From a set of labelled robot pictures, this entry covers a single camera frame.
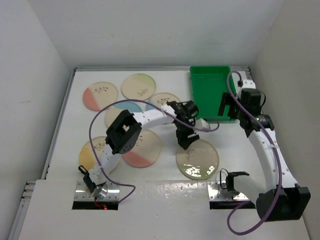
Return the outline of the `pale green cream plate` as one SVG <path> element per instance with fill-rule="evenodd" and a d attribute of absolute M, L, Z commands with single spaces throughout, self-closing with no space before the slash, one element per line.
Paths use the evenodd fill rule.
<path fill-rule="evenodd" d="M 216 148 L 206 140 L 198 139 L 187 149 L 178 147 L 176 164 L 180 172 L 191 180 L 207 180 L 219 168 L 220 158 Z"/>

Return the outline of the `pink cream plate front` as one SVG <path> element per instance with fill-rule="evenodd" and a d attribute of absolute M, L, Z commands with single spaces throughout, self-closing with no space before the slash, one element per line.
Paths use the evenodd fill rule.
<path fill-rule="evenodd" d="M 151 130 L 144 130 L 140 133 L 133 149 L 122 158 L 131 167 L 147 168 L 158 160 L 161 151 L 161 138 Z"/>

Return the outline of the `pink cream plate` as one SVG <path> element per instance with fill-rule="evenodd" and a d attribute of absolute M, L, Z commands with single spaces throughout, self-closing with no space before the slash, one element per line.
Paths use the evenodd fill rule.
<path fill-rule="evenodd" d="M 131 167 L 147 168 L 158 160 L 161 151 L 161 138 L 151 130 L 144 130 L 140 133 L 133 149 L 122 158 Z"/>
<path fill-rule="evenodd" d="M 82 95 L 84 106 L 98 112 L 118 99 L 118 89 L 107 81 L 95 82 L 89 86 Z"/>

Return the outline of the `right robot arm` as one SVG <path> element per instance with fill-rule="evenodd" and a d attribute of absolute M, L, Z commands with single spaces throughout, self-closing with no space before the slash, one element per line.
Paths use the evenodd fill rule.
<path fill-rule="evenodd" d="M 268 222 L 290 221 L 301 218 L 311 198 L 307 187 L 302 187 L 293 177 L 279 148 L 274 124 L 267 114 L 262 114 L 262 93 L 252 80 L 238 81 L 237 94 L 223 93 L 218 114 L 229 106 L 228 116 L 239 120 L 240 127 L 253 145 L 265 178 L 265 185 L 253 180 L 245 171 L 228 172 L 225 190 L 244 194 L 263 218 L 279 192 L 278 199 L 266 219 Z"/>

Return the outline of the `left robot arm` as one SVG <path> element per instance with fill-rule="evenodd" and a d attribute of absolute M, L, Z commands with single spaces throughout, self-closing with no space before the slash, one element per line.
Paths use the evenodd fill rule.
<path fill-rule="evenodd" d="M 88 193 L 95 199 L 102 198 L 105 183 L 115 183 L 108 176 L 110 170 L 115 167 L 121 155 L 134 148 L 143 130 L 174 124 L 178 145 L 184 150 L 188 149 L 200 138 L 195 128 L 198 114 L 199 109 L 191 100 L 170 101 L 144 112 L 131 113 L 123 110 L 106 130 L 105 145 L 101 156 L 96 158 L 96 165 L 91 170 L 78 167 Z"/>

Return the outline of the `green plastic bin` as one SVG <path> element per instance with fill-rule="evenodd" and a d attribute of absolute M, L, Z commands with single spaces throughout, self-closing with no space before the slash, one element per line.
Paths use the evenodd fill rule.
<path fill-rule="evenodd" d="M 229 122 L 229 107 L 226 106 L 223 115 L 218 111 L 223 93 L 227 93 L 227 76 L 231 71 L 229 66 L 191 66 L 190 80 L 193 102 L 197 105 L 199 114 L 197 119 L 204 119 L 209 123 Z"/>

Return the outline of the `blue cream plate right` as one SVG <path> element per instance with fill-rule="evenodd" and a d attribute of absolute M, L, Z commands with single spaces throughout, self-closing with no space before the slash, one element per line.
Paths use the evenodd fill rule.
<path fill-rule="evenodd" d="M 157 107 L 165 105 L 167 102 L 180 102 L 181 100 L 174 94 L 169 92 L 160 92 L 153 95 L 147 102 Z"/>

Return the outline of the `blue cream plate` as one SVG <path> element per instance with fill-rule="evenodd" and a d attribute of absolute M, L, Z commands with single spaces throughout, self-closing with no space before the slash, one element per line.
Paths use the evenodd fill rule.
<path fill-rule="evenodd" d="M 181 100 L 174 94 L 169 92 L 160 92 L 153 95 L 147 102 L 157 107 L 165 105 L 167 102 L 180 102 Z"/>
<path fill-rule="evenodd" d="M 104 122 L 106 127 L 108 128 L 114 120 L 118 117 L 118 115 L 124 111 L 128 110 L 130 113 L 140 113 L 142 112 L 141 107 L 132 101 L 126 101 L 117 103 L 105 111 Z"/>

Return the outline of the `green cream plate rear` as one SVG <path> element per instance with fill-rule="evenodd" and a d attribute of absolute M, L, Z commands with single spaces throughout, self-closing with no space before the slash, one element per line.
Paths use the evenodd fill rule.
<path fill-rule="evenodd" d="M 136 73 L 127 77 L 122 85 L 121 92 L 127 99 L 148 100 L 156 91 L 156 82 L 148 74 Z"/>

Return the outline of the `blue cream plate centre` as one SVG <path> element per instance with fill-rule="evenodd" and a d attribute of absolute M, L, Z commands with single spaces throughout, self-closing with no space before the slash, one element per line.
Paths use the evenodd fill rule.
<path fill-rule="evenodd" d="M 118 115 L 124 111 L 128 110 L 130 113 L 140 113 L 142 112 L 141 107 L 132 101 L 126 101 L 117 103 L 105 111 L 104 122 L 106 127 L 108 128 L 114 120 L 118 117 Z"/>

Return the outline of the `pink cream plate rear left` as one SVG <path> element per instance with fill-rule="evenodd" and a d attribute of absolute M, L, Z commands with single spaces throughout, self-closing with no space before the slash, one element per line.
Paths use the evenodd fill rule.
<path fill-rule="evenodd" d="M 95 82 L 89 86 L 82 95 L 84 106 L 98 112 L 118 99 L 118 89 L 107 81 Z"/>

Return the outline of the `yellow cream plate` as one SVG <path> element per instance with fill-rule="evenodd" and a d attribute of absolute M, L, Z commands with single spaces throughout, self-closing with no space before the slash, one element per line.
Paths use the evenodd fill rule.
<path fill-rule="evenodd" d="M 103 153 L 103 149 L 106 144 L 105 138 L 105 136 L 97 136 L 92 139 L 93 147 L 98 158 L 100 158 Z M 110 172 L 112 172 L 117 167 L 120 160 L 121 157 L 119 157 L 115 163 L 112 163 L 111 166 L 105 166 L 105 173 L 108 175 Z M 83 166 L 87 171 L 91 170 L 97 163 L 89 141 L 82 147 L 79 153 L 78 162 L 79 165 Z"/>

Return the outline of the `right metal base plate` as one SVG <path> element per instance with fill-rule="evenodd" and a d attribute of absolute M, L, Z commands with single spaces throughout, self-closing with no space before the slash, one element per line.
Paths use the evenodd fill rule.
<path fill-rule="evenodd" d="M 243 193 L 229 192 L 221 186 L 226 186 L 224 180 L 222 183 L 216 180 L 207 182 L 208 198 L 210 202 L 240 202 L 249 200 Z"/>

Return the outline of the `metal base plate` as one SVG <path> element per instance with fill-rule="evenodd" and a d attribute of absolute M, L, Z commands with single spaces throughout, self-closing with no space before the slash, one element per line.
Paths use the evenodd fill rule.
<path fill-rule="evenodd" d="M 216 180 L 207 182 L 208 198 L 210 202 L 240 202 L 249 200 L 243 193 L 229 192 L 221 186 L 226 186 L 224 180 L 222 183 Z"/>
<path fill-rule="evenodd" d="M 109 181 L 97 186 L 92 193 L 83 181 L 77 181 L 73 199 L 78 202 L 90 202 L 94 201 L 94 198 L 100 202 L 117 202 L 119 195 L 120 187 Z"/>

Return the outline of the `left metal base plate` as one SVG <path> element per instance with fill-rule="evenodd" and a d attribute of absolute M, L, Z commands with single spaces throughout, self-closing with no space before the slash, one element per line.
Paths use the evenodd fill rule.
<path fill-rule="evenodd" d="M 83 181 L 77 181 L 73 199 L 78 202 L 90 202 L 94 201 L 94 198 L 100 202 L 117 202 L 119 195 L 120 187 L 109 181 L 97 186 L 92 193 Z"/>

